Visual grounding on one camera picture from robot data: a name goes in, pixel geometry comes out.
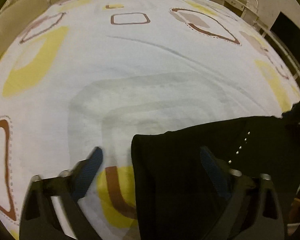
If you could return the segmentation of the black pants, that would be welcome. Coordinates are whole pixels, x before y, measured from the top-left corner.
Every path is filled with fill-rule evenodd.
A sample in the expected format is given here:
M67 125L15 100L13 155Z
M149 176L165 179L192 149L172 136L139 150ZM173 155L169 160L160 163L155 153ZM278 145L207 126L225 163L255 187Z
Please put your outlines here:
M243 175L268 174L287 237L287 215L300 184L300 102L281 117L251 116L159 135L131 145L142 239L204 239L225 209L200 162L207 147Z

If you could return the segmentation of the patterned white bed sheet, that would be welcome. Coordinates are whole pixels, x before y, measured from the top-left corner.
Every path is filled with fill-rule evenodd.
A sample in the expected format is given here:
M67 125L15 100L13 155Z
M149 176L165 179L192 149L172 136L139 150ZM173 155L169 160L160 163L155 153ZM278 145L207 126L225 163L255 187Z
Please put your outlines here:
M103 161L78 201L101 239L142 239L133 137L279 118L300 88L251 26L209 0L59 0L0 58L0 239L31 179Z

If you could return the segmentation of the white vanity dresser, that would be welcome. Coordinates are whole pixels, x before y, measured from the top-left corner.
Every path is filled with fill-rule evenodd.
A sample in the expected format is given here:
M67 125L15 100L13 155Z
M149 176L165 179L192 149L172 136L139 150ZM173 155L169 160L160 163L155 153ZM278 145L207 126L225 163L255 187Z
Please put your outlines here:
M268 30L268 26L261 21L258 15L258 0L211 0L218 3L237 16L242 18L245 22L253 26L257 31L260 29Z

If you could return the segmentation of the black wall television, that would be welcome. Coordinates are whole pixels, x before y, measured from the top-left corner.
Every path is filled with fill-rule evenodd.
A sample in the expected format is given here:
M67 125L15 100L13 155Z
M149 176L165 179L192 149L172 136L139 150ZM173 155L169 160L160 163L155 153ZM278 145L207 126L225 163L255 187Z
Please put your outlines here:
M270 31L283 42L300 64L300 28L280 12Z

